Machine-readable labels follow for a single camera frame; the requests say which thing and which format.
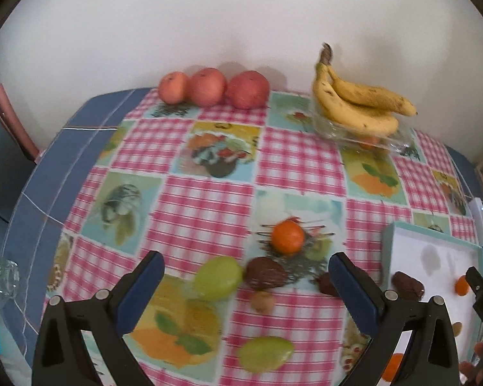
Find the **green mango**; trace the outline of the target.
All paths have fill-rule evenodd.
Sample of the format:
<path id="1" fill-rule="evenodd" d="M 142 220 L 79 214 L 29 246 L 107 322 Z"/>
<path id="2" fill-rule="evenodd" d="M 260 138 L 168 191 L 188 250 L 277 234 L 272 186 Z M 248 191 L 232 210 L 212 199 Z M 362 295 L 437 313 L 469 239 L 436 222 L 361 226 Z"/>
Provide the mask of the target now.
<path id="1" fill-rule="evenodd" d="M 230 256 L 217 256 L 200 266 L 194 277 L 194 291 L 203 300 L 227 299 L 242 282 L 242 267 Z"/>
<path id="2" fill-rule="evenodd" d="M 294 344 L 277 336 L 255 337 L 237 352 L 240 366 L 249 373 L 261 374 L 278 370 L 291 358 Z"/>

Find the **pink checkered fruit tablecloth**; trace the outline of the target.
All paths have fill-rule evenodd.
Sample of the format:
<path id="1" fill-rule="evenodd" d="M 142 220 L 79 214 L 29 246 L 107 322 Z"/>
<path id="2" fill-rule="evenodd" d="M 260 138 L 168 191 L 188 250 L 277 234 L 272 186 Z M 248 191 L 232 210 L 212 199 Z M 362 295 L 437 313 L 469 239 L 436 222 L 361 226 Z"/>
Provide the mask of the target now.
<path id="1" fill-rule="evenodd" d="M 165 106 L 149 90 L 107 141 L 64 223 L 48 295 L 68 301 L 111 288 L 149 251 L 166 273 L 125 340 L 147 374 L 164 385 L 335 385 L 366 339 L 316 278 L 346 253 L 380 282 L 382 231 L 396 221 L 477 245 L 473 219 L 448 151 L 422 132 L 403 154 L 340 146 L 312 128 L 309 100 L 275 92 L 263 109 Z M 273 227 L 304 229 L 292 255 L 271 247 Z M 227 299 L 194 291 L 205 262 L 230 256 L 242 281 Z M 288 283 L 260 315 L 243 280 L 249 261 L 268 257 Z M 248 340 L 294 344 L 278 370 L 249 373 L 237 352 Z"/>

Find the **small dark avocado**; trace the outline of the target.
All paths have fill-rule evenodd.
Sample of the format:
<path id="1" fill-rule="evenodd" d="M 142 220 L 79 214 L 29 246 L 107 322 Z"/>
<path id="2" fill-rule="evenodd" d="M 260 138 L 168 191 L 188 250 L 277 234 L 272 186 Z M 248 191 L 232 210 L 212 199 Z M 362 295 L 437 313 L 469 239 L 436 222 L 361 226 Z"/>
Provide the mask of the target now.
<path id="1" fill-rule="evenodd" d="M 255 291 L 285 286 L 289 277 L 281 264 L 268 257 L 256 257 L 246 265 L 243 280 Z"/>

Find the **white tray teal rim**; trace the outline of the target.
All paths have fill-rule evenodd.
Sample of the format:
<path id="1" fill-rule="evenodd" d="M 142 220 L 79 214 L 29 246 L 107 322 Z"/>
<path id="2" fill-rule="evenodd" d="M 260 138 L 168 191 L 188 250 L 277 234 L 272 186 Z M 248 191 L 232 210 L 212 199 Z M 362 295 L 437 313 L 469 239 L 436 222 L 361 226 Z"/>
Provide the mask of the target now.
<path id="1" fill-rule="evenodd" d="M 401 271 L 424 285 L 424 301 L 440 295 L 450 321 L 462 324 L 461 333 L 455 338 L 458 356 L 461 360 L 470 359 L 481 321 L 473 310 L 475 296 L 458 295 L 455 283 L 470 267 L 483 273 L 483 250 L 470 242 L 403 221 L 383 229 L 381 246 L 381 288 L 390 289 L 392 276 Z"/>

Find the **orange tangerine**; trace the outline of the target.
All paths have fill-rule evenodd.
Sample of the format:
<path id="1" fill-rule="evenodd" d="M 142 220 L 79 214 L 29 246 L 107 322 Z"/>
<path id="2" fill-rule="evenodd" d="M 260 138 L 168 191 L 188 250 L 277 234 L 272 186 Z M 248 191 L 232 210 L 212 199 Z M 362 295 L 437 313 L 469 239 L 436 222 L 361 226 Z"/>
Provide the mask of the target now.
<path id="1" fill-rule="evenodd" d="M 455 293 L 458 296 L 465 296 L 469 293 L 469 291 L 470 291 L 470 286 L 466 280 L 466 276 L 462 275 L 455 282 Z"/>
<path id="2" fill-rule="evenodd" d="M 403 356 L 402 353 L 395 353 L 392 355 L 381 377 L 384 381 L 391 382 L 395 378 L 395 375 L 401 366 Z"/>
<path id="3" fill-rule="evenodd" d="M 276 252 L 284 255 L 298 253 L 305 241 L 304 229 L 294 220 L 277 223 L 270 235 L 270 244 Z"/>

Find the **red apple right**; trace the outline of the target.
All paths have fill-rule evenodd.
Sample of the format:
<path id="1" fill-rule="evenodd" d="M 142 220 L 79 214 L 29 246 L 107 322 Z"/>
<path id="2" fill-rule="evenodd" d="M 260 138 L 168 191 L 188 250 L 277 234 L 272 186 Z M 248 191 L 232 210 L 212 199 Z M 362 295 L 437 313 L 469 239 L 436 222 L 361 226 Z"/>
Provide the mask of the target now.
<path id="1" fill-rule="evenodd" d="M 270 82 L 258 71 L 243 71 L 228 81 L 225 99 L 242 110 L 265 107 L 270 96 Z"/>

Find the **brown kiwi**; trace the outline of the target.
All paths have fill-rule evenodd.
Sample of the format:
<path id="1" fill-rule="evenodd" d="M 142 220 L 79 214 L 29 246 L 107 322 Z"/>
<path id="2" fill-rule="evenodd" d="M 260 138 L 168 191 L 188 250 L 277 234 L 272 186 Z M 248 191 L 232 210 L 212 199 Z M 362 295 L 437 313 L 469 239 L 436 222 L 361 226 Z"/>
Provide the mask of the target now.
<path id="1" fill-rule="evenodd" d="M 253 292 L 249 301 L 252 310 L 255 310 L 260 315 L 271 314 L 276 304 L 276 298 L 268 291 Z"/>

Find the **red apple left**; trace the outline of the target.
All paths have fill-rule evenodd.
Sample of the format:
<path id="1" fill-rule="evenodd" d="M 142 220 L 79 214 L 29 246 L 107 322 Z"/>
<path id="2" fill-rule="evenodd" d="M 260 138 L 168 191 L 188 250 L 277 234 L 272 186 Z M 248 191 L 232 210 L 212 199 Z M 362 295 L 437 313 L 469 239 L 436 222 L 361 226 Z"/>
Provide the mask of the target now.
<path id="1" fill-rule="evenodd" d="M 188 77 L 182 71 L 170 72 L 158 83 L 158 96 L 168 105 L 177 105 L 185 100 Z"/>

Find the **blue tablecloth underlay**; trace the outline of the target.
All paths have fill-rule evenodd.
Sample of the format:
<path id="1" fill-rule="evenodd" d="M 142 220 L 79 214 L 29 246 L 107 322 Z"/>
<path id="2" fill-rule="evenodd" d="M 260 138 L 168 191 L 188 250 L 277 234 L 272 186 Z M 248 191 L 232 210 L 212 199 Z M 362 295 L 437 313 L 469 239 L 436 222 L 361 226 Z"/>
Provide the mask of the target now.
<path id="1" fill-rule="evenodd" d="M 70 209 L 100 151 L 148 92 L 140 88 L 89 99 L 50 143 L 22 189 L 2 246 L 3 255 L 19 266 L 20 285 L 2 316 L 27 362 L 34 358 L 49 273 Z"/>

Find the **orange tangerine on tablecloth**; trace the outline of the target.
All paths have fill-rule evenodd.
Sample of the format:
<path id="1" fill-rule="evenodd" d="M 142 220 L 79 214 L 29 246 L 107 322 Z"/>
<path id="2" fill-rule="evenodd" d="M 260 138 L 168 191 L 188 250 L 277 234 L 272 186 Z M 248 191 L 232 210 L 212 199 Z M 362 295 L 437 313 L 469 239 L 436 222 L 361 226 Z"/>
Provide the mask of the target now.
<path id="1" fill-rule="evenodd" d="M 305 241 L 304 229 L 294 220 L 277 223 L 270 235 L 270 244 L 276 252 L 284 255 L 298 253 Z"/>

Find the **red apple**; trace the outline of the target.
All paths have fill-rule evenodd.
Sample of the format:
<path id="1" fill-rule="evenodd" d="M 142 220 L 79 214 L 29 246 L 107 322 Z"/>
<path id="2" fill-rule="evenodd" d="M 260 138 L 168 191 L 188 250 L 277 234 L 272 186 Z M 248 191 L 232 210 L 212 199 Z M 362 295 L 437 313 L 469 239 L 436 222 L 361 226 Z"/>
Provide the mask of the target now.
<path id="1" fill-rule="evenodd" d="M 227 80 L 216 68 L 203 68 L 189 78 L 188 100 L 198 107 L 218 105 L 223 97 Z"/>
<path id="2" fill-rule="evenodd" d="M 243 71 L 228 81 L 225 99 L 242 110 L 265 107 L 270 96 L 270 82 L 258 71 Z"/>
<path id="3" fill-rule="evenodd" d="M 170 72 L 158 83 L 158 96 L 168 105 L 177 105 L 185 100 L 188 77 L 182 71 Z"/>

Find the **kiwi in tray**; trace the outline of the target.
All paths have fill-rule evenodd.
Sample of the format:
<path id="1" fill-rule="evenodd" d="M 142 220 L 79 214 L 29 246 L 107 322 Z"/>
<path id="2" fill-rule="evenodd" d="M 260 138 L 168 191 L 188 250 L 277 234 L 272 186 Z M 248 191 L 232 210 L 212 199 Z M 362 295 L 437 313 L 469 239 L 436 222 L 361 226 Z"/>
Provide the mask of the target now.
<path id="1" fill-rule="evenodd" d="M 461 322 L 454 322 L 452 324 L 452 330 L 454 337 L 459 337 L 461 331 L 462 331 L 462 323 Z"/>

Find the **clear plastic fruit container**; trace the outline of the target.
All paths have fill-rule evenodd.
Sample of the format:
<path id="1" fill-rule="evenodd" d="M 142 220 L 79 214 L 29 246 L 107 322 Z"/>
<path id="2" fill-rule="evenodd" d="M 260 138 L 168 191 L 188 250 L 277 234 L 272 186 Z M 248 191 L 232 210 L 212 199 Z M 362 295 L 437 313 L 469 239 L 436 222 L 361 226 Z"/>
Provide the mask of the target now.
<path id="1" fill-rule="evenodd" d="M 314 99 L 310 101 L 309 110 L 313 129 L 324 139 L 333 140 L 343 145 L 359 146 L 362 149 L 386 150 L 397 153 L 413 148 L 413 131 L 402 123 L 400 123 L 397 132 L 389 136 L 366 135 L 354 132 L 350 128 L 327 119 L 322 114 L 322 108 Z"/>

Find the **large dark avocado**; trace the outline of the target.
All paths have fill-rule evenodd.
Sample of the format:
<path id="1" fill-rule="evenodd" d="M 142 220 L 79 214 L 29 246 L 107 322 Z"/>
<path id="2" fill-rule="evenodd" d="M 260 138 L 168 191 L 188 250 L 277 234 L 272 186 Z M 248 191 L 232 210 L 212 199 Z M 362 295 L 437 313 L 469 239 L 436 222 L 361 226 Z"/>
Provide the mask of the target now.
<path id="1" fill-rule="evenodd" d="M 419 280 L 401 271 L 393 274 L 391 282 L 401 299 L 421 301 L 425 295 L 424 285 Z"/>

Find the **yellow banana bunch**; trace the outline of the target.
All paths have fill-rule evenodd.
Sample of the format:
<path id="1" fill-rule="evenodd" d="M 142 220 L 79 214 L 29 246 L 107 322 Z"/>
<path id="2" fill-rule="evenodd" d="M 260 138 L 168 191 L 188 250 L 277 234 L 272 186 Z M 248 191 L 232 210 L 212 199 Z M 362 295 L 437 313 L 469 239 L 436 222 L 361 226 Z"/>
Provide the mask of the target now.
<path id="1" fill-rule="evenodd" d="M 397 115 L 418 114 L 413 103 L 396 92 L 341 79 L 332 58 L 331 46 L 324 43 L 312 83 L 313 99 L 326 119 L 355 133 L 388 137 L 399 129 Z"/>

